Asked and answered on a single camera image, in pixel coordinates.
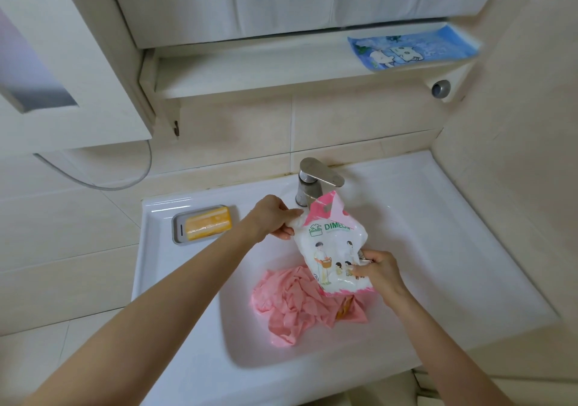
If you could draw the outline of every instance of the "detergent bag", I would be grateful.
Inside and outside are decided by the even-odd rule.
[[[360,251],[367,240],[365,228],[343,211],[343,201],[336,191],[315,200],[310,209],[290,226],[323,293],[334,296],[373,291],[369,278],[351,273],[351,266],[370,263]]]

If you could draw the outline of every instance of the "hand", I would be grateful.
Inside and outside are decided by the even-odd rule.
[[[281,199],[268,194],[257,202],[255,208],[243,221],[254,231],[257,242],[262,241],[267,234],[272,234],[282,240],[289,240],[295,232],[287,224],[301,214],[303,214],[302,209],[288,209]]]
[[[358,266],[354,265],[351,273],[356,277],[369,277],[373,288],[381,295],[383,302],[395,310],[395,306],[407,297],[412,297],[403,283],[397,260],[391,252],[361,250],[366,259],[373,263]]]

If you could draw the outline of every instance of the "stainless steel faucet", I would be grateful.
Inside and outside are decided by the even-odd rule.
[[[295,196],[295,202],[299,206],[310,206],[315,199],[323,195],[322,184],[319,181],[333,187],[345,184],[343,176],[316,158],[303,158],[299,169],[299,188]]]

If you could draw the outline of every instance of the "shelf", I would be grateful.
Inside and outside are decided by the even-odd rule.
[[[451,83],[452,100],[476,58],[459,61],[423,61],[383,71],[361,63],[347,40],[414,34],[441,29],[448,23],[394,24],[369,29],[162,47],[148,51],[141,85],[153,107],[171,99],[226,93],[328,79],[387,73],[405,78],[413,71],[429,88],[440,80]],[[452,26],[475,50],[481,43]]]

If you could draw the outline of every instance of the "towel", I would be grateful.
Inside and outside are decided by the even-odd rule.
[[[343,303],[350,304],[339,319],[367,322],[361,303],[355,296],[328,297],[306,266],[283,271],[266,271],[251,294],[251,306],[269,317],[271,344],[292,346],[315,322],[332,328]]]

